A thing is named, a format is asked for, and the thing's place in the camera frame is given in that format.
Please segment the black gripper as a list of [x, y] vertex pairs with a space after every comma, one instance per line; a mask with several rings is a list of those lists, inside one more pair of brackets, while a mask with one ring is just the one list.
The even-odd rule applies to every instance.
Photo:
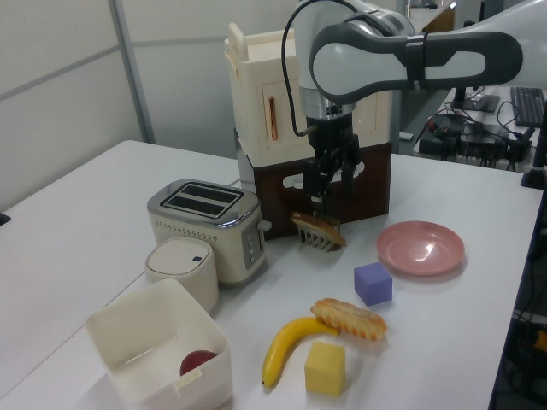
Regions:
[[359, 142], [353, 132], [352, 114], [335, 119], [306, 118], [313, 130], [308, 135], [314, 159], [303, 164], [303, 190], [316, 202], [326, 203], [332, 180], [330, 171], [341, 169], [344, 193], [355, 192], [355, 170], [359, 163]]

